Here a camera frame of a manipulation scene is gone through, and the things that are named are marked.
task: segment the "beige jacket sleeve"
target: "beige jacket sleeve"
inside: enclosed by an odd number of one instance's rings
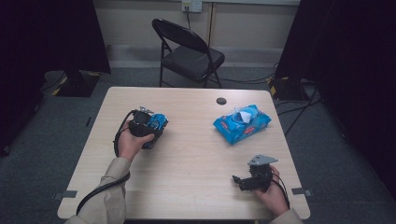
[[[303,224],[296,211],[291,208],[289,211],[282,214],[282,216],[274,219],[270,224]]]
[[[131,163],[124,158],[114,159],[102,176],[98,187],[127,175]],[[78,213],[66,224],[123,223],[126,218],[125,184],[114,186],[90,198]]]

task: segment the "chair leg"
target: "chair leg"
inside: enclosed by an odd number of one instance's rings
[[[217,72],[217,71],[215,71],[215,77],[216,77],[216,81],[217,81],[218,84],[219,84],[219,87],[222,89],[221,82],[220,82],[220,79],[219,79],[219,76],[218,76],[218,72]]]
[[[161,68],[160,68],[160,87],[163,86],[163,64],[161,63]]]

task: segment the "table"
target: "table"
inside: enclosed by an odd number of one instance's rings
[[[226,105],[218,105],[223,97]],[[213,126],[233,108],[256,105],[272,121],[249,138],[230,145]],[[126,114],[144,106],[163,113],[169,123],[153,149],[141,150],[126,182],[128,219],[269,219],[271,214],[250,191],[241,191],[232,175],[250,177],[248,161],[256,154],[279,159],[275,163],[290,197],[303,219],[310,211],[300,188],[288,144],[272,98],[267,91],[113,87],[106,94],[58,215],[75,214],[115,157],[114,135]]]

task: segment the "blue package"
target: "blue package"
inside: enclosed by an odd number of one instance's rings
[[[270,117],[262,113],[257,106],[248,105],[236,108],[229,115],[221,116],[213,125],[233,145],[266,128],[270,121]]]

